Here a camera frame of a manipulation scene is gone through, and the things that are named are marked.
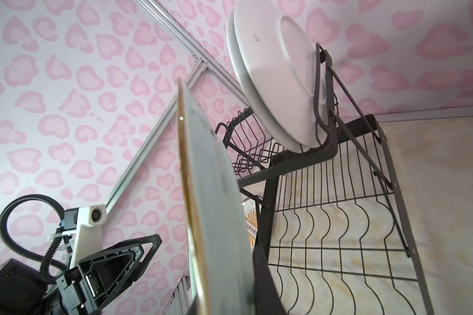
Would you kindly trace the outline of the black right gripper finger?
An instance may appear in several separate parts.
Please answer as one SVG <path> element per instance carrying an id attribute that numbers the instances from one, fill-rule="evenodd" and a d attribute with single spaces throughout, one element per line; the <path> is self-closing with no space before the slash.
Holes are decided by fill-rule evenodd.
<path id="1" fill-rule="evenodd" d="M 254 296 L 256 314 L 285 315 L 279 294 L 271 276 L 268 260 L 261 245 L 255 245 L 252 253 L 254 267 Z"/>

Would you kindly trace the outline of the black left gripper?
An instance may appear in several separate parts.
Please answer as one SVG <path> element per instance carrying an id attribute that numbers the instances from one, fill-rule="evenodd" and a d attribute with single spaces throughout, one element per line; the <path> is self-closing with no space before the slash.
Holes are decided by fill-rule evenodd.
<path id="1" fill-rule="evenodd" d="M 43 296 L 43 314 L 102 314 L 138 281 L 162 244 L 159 235 L 125 240 L 61 274 Z"/>

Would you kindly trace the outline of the light blue flower plate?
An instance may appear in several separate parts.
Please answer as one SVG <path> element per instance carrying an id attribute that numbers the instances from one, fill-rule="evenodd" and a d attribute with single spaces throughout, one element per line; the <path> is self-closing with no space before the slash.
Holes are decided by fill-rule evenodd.
<path id="1" fill-rule="evenodd" d="M 183 80 L 177 80 L 179 158 L 197 314 L 254 314 L 254 270 L 229 156 Z"/>

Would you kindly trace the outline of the dark green rim plate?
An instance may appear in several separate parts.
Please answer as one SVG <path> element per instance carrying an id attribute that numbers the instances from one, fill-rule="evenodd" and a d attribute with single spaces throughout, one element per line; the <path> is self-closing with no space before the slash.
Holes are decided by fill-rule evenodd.
<path id="1" fill-rule="evenodd" d="M 243 77 L 249 77 L 263 102 L 254 112 L 265 127 L 274 118 L 295 140 L 295 151 L 319 148 L 327 132 L 317 123 L 327 120 L 326 88 L 321 84 L 319 101 L 314 101 L 315 48 L 295 20 L 274 1 L 238 1 L 233 11 L 236 45 Z"/>

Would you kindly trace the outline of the white plate quatrefoil emblem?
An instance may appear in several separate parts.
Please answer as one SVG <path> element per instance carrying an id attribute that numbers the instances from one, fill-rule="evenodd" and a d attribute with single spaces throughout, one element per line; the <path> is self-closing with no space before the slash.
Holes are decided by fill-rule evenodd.
<path id="1" fill-rule="evenodd" d="M 250 75 L 244 65 L 236 38 L 234 12 L 227 21 L 227 46 L 236 78 L 248 101 L 249 107 L 268 133 L 283 147 L 294 153 L 301 153 L 301 145 L 294 140 L 272 116 L 264 101 L 260 97 Z"/>

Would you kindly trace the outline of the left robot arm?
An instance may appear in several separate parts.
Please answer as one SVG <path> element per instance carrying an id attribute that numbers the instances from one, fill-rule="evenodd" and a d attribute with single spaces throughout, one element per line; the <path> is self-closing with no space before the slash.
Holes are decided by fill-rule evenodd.
<path id="1" fill-rule="evenodd" d="M 0 266 L 0 314 L 101 314 L 145 273 L 159 235 L 121 241 L 42 282 L 39 272 L 9 259 Z"/>

